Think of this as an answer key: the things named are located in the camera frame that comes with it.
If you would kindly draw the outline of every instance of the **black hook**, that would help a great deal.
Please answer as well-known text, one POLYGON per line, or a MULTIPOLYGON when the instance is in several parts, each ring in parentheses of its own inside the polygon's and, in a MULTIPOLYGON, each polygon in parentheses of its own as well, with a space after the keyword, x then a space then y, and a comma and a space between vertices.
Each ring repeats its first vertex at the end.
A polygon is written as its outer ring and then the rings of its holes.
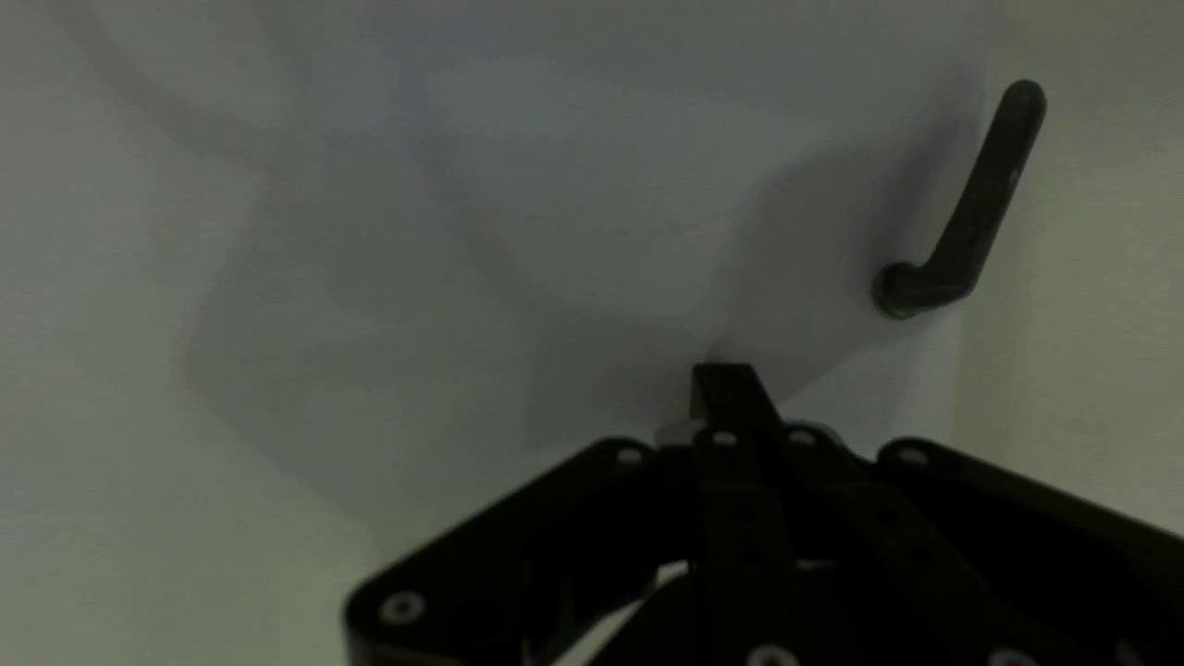
POLYGON ((911 317, 917 311, 946 307, 966 298, 991 254, 996 232, 1003 226, 1008 203, 1020 183, 1036 134, 1042 127, 1042 88, 1036 83, 1015 83, 985 148, 971 170, 963 199, 951 226, 937 239, 926 266, 892 261, 878 280, 878 307, 892 317, 911 317))

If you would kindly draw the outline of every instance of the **mounting hole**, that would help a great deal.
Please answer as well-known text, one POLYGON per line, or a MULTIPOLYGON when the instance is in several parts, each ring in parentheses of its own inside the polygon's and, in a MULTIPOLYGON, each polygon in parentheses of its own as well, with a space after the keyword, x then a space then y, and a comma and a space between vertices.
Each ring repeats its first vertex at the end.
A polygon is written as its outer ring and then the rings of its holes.
POLYGON ((749 652, 744 666, 799 666, 799 660, 781 645, 758 645, 749 652))
POLYGON ((618 451, 618 461, 621 461, 621 465, 640 465, 640 461, 642 461, 642 451, 640 451, 640 449, 621 449, 621 451, 618 451))
POLYGON ((809 432, 809 428, 789 428, 789 445, 813 449, 813 445, 819 445, 819 432, 809 432))
POLYGON ((709 445, 716 445, 716 449, 736 449, 739 437, 736 437, 734 428, 714 428, 714 432, 709 432, 709 445))
POLYGON ((1041 666, 1041 661, 1024 652, 1000 647, 1000 652, 991 652, 987 666, 1041 666))
POLYGON ((425 610, 430 604, 419 592, 397 592, 381 604, 377 619, 383 627, 416 627, 425 610))
POLYGON ((922 449, 898 449, 897 460, 901 465, 929 465, 932 461, 922 449))

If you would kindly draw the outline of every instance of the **black mechanism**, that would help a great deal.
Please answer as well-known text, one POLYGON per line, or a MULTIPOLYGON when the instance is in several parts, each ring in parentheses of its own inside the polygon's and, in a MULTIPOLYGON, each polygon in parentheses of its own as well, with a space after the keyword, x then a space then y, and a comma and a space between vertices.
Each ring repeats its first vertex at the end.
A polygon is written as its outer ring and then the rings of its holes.
POLYGON ((350 666, 1180 666, 1184 543, 929 439, 878 461, 695 368, 695 437, 601 439, 367 580, 350 666))

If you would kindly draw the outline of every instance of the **black plastic part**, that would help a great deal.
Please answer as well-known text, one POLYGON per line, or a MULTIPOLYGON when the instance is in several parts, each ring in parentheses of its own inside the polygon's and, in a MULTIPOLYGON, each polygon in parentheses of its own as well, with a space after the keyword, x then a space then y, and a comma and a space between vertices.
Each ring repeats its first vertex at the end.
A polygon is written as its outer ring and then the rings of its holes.
POLYGON ((926 266, 892 261, 874 290, 878 307, 889 317, 911 317, 917 311, 966 298, 996 247, 996 232, 1008 220, 1009 196, 1020 183, 1036 134, 1042 127, 1042 88, 1036 83, 1015 83, 996 112, 985 148, 971 170, 963 199, 937 239, 926 266))
POLYGON ((367 580, 350 666, 1180 666, 1184 543, 929 439, 878 461, 695 368, 687 445, 604 439, 367 580), (687 575, 652 587, 654 571, 687 575), (419 597, 416 620, 390 599, 419 597))

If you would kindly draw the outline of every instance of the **white wall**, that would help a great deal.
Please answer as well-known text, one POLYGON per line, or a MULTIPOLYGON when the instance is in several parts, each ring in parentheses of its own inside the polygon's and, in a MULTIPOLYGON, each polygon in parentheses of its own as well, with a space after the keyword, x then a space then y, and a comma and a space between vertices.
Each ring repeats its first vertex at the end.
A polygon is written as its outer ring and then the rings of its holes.
POLYGON ((866 290, 979 67, 977 0, 4 0, 0 661, 335 661, 350 580, 704 356, 943 428, 957 326, 866 290))
POLYGON ((1184 6, 1003 15, 996 83, 1042 83, 1052 117, 966 317, 957 439, 1184 530, 1184 6))

